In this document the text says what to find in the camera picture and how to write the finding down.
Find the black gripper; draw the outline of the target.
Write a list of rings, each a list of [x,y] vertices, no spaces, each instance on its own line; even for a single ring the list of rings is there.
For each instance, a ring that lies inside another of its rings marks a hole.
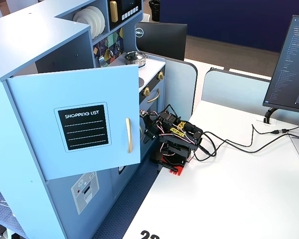
[[[147,144],[149,140],[154,140],[155,137],[164,134],[164,130],[162,128],[162,117],[158,117],[157,119],[150,119],[149,126],[145,129],[144,134],[145,138],[143,140],[144,144]]]

